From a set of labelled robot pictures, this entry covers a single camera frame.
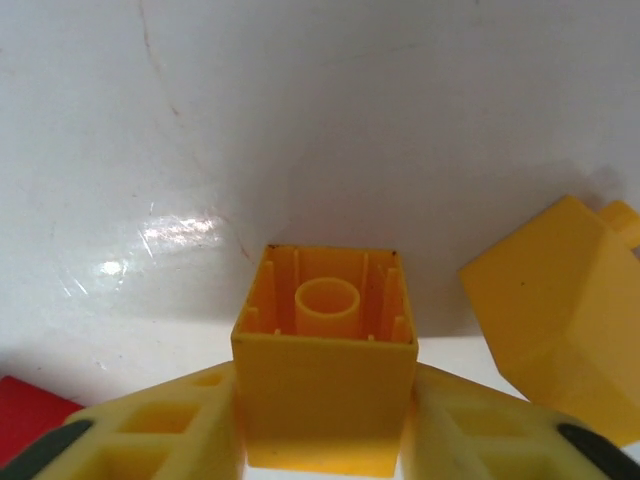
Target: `yellow toy block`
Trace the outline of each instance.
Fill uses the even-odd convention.
[[[11,465],[0,473],[34,480],[240,479],[234,384],[227,363],[86,408],[66,423],[88,429],[35,477]],[[43,443],[41,452],[51,445]]]
[[[460,271],[498,369],[618,445],[640,440],[640,217],[566,197]]]
[[[395,252],[267,247],[231,342],[250,465],[393,476],[418,354]]]
[[[419,365],[407,480],[610,480],[640,469],[577,420]]]

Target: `white wall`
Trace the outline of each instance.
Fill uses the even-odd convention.
[[[565,193],[640,207],[639,24],[637,0],[4,0],[0,370],[93,403],[227,359],[267,242],[395,247],[421,336],[477,334],[458,267]],[[424,358],[506,388],[447,341]]]

